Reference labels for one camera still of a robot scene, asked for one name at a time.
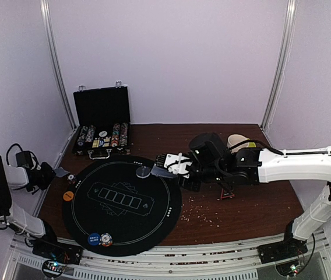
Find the orange big blind button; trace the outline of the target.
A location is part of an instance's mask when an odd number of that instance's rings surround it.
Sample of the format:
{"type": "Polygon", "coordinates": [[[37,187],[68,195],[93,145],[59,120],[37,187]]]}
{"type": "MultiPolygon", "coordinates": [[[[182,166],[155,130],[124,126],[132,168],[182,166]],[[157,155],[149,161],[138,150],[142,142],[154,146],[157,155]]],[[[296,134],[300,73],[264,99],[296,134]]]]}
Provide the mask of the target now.
{"type": "Polygon", "coordinates": [[[71,201],[71,200],[73,200],[73,198],[74,198],[74,193],[72,191],[66,191],[63,194],[63,200],[64,201],[71,201]]]}

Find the grey ridged card holder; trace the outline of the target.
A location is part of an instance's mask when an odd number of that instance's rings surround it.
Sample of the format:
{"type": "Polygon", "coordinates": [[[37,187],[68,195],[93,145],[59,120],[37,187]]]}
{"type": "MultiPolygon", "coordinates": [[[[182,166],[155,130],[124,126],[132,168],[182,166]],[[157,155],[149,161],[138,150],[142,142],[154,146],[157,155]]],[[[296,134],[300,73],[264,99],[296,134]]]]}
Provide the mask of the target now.
{"type": "Polygon", "coordinates": [[[156,165],[154,165],[150,171],[150,174],[156,177],[162,177],[162,178],[167,178],[167,179],[174,179],[177,177],[176,174],[173,174],[169,172],[167,169],[160,168],[156,165]]]}

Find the blue small blind button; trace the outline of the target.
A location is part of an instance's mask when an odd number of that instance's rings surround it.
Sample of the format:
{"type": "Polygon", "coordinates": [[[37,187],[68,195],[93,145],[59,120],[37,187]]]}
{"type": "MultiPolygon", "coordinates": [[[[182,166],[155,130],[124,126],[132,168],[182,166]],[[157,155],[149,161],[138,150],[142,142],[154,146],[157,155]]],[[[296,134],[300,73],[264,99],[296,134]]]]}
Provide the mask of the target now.
{"type": "Polygon", "coordinates": [[[98,233],[92,233],[88,236],[87,242],[90,246],[98,246],[101,242],[101,235],[98,233]]]}

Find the red poker chip stack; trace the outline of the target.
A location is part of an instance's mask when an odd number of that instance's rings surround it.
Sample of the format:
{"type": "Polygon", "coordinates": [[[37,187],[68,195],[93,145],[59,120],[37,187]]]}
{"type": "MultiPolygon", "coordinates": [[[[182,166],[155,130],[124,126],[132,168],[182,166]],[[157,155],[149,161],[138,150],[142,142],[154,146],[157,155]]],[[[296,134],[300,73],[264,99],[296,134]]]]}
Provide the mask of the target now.
{"type": "Polygon", "coordinates": [[[112,236],[109,233],[103,233],[100,236],[100,243],[104,247],[109,247],[112,245],[112,236]]]}

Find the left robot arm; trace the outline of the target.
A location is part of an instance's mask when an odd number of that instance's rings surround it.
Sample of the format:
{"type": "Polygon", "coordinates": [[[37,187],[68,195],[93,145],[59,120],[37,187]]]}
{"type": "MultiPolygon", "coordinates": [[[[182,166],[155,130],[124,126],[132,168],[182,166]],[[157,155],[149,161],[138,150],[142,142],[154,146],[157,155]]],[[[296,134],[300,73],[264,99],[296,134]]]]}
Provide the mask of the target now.
{"type": "Polygon", "coordinates": [[[41,250],[50,259],[63,253],[52,227],[13,202],[10,192],[26,190],[36,194],[46,190],[55,176],[47,162],[39,162],[32,151],[22,149],[18,143],[9,147],[5,160],[0,156],[0,230],[12,229],[25,237],[28,246],[41,250]]]}

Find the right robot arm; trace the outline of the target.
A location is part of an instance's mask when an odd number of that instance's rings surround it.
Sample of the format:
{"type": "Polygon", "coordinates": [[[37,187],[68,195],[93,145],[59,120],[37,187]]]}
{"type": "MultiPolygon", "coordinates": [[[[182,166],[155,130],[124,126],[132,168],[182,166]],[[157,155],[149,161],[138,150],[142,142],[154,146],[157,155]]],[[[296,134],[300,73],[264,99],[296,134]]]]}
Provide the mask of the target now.
{"type": "Polygon", "coordinates": [[[191,191],[199,191],[202,183],[217,183],[229,190],[274,181],[325,181],[319,197],[288,224],[284,240],[278,244],[278,253],[288,258],[331,217],[331,146],[278,150],[261,141],[256,144],[245,148],[240,142],[229,147],[217,134],[203,133],[191,140],[189,153],[158,155],[150,173],[177,179],[191,191]]]}

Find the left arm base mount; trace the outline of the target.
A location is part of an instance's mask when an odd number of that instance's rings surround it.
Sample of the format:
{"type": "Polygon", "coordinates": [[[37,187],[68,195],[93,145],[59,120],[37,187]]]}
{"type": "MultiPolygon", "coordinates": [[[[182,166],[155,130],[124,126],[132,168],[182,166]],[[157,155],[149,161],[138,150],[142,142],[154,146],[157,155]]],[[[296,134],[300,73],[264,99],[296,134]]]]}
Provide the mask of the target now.
{"type": "Polygon", "coordinates": [[[45,240],[31,240],[32,253],[63,264],[80,264],[83,248],[58,242],[57,244],[45,240]]]}

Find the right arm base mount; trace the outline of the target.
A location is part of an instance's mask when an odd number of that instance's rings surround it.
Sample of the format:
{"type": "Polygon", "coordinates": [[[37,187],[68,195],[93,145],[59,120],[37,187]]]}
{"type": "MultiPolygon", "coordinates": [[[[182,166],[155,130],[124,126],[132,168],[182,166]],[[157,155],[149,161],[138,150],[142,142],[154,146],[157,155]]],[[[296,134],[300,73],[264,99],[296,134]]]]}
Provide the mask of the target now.
{"type": "Polygon", "coordinates": [[[261,245],[258,248],[259,258],[262,264],[286,260],[296,257],[299,253],[307,253],[307,243],[305,241],[279,241],[275,243],[261,245]]]}

